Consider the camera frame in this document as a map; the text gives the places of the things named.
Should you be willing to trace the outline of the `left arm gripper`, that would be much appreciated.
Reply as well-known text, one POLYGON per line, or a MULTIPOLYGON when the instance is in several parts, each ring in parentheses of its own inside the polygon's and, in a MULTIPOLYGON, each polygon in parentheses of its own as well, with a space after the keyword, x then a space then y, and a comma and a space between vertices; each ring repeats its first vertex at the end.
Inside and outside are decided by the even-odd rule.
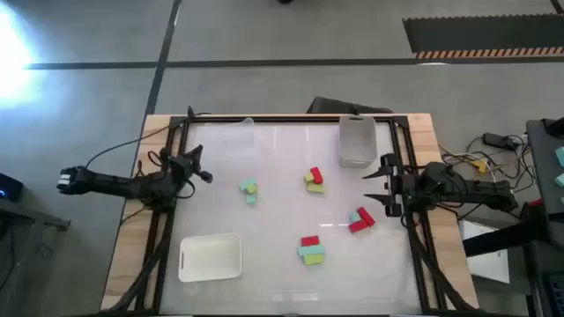
POLYGON ((201 157, 204 147, 200 144, 184 155, 174 156, 169 159, 168 164, 173 181, 180 188, 184 187, 194 174, 206 183, 212 183, 213 176, 206 171, 195 172, 197 166, 201 166, 201 157))

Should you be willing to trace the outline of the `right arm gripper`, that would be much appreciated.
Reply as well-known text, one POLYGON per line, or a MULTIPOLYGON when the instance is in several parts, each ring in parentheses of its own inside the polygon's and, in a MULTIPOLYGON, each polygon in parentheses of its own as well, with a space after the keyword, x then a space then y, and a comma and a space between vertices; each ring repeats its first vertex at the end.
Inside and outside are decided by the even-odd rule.
POLYGON ((364 176, 363 180, 381 176, 388 177, 384 187, 389 191, 389 194, 365 194, 365 197, 384 205, 387 217, 401 217, 410 209, 412 204, 415 181, 412 169, 403 165, 396 154, 389 153, 381 156, 379 169, 364 176))

